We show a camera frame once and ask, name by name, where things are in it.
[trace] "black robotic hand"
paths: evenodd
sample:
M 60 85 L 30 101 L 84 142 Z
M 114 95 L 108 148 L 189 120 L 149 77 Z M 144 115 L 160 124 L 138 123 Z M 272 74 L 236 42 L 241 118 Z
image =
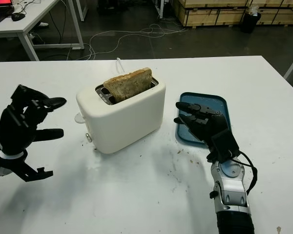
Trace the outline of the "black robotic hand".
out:
M 0 167 L 10 169 L 25 181 L 44 179 L 53 175 L 38 168 L 36 172 L 25 163 L 26 148 L 33 141 L 63 137 L 62 129 L 37 130 L 49 112 L 63 106 L 62 97 L 48 98 L 45 94 L 19 85 L 0 118 Z
M 239 156 L 239 146 L 229 130 L 226 118 L 219 111 L 201 104 L 177 102 L 176 107 L 190 116 L 180 114 L 174 119 L 177 124 L 184 124 L 197 139 L 204 141 L 210 150 L 209 162 L 220 163 Z

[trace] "computer monitor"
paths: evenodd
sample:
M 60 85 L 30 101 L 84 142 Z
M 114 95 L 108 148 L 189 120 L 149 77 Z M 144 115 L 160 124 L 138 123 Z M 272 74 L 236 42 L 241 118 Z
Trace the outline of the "computer monitor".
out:
M 0 6 L 12 6 L 11 0 L 0 0 Z

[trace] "computer mouse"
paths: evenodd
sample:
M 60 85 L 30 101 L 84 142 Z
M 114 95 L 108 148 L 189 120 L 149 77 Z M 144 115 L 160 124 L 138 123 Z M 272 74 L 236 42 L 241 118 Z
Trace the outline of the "computer mouse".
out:
M 13 13 L 11 15 L 11 19 L 13 21 L 19 21 L 19 20 L 23 19 L 24 17 L 25 17 L 25 14 L 23 14 L 23 13 Z

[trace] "trash bin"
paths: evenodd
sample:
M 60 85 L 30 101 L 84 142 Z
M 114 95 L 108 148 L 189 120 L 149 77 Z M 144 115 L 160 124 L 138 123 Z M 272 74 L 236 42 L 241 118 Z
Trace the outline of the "trash bin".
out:
M 260 13 L 257 13 L 257 16 L 251 16 L 250 14 L 246 13 L 244 15 L 243 22 L 241 25 L 241 32 L 251 33 L 254 30 L 260 17 L 261 17 Z

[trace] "table surface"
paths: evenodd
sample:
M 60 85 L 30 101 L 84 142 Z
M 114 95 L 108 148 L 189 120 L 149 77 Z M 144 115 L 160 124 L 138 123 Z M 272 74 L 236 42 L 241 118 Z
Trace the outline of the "table surface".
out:
M 175 102 L 183 92 L 213 94 L 228 104 L 240 149 L 258 168 L 250 192 L 255 233 L 293 234 L 293 88 L 261 56 L 123 60 L 127 71 L 150 67 L 167 85 L 160 129 L 111 155 L 94 150 L 74 116 L 75 94 L 118 75 L 116 61 L 0 63 L 0 115 L 21 83 L 67 104 L 42 128 L 64 137 L 28 147 L 26 162 L 54 176 L 23 182 L 0 177 L 0 234 L 215 234 L 207 149 L 175 139 Z M 246 170 L 249 186 L 251 171 Z
M 26 7 L 26 15 L 19 21 L 13 21 L 11 18 L 5 18 L 0 22 L 1 33 L 20 33 L 25 32 L 33 22 L 40 19 L 47 11 L 49 11 L 59 0 L 35 0 L 36 4 L 31 3 Z M 14 5 L 14 12 L 20 12 L 21 7 Z

